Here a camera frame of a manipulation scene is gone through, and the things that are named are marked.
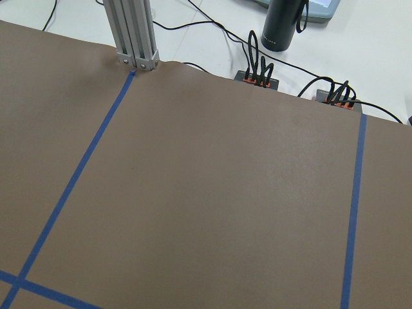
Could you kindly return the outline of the black water bottle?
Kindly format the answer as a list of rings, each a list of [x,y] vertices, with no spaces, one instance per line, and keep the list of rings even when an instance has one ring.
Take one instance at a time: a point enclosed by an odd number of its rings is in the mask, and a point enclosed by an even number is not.
[[[306,29],[308,9],[308,0],[271,1],[261,36],[263,46],[273,52],[287,50],[294,33]]]

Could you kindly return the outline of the aluminium frame post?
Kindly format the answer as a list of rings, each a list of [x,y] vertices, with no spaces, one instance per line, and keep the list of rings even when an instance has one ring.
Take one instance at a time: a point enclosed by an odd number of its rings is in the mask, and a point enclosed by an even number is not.
[[[148,0],[103,2],[121,63],[151,71],[160,60]]]

